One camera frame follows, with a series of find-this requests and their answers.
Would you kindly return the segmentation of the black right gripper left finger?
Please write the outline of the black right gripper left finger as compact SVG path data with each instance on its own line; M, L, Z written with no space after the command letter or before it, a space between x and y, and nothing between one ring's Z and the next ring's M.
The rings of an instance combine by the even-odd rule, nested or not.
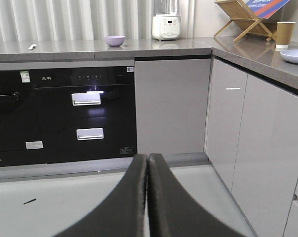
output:
M57 237L143 237L148 156L134 155L110 194Z

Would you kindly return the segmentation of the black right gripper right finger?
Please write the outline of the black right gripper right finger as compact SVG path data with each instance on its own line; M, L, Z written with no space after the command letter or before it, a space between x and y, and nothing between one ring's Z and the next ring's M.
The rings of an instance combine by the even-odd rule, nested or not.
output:
M152 237L239 237L184 189L162 154L148 160L148 217Z

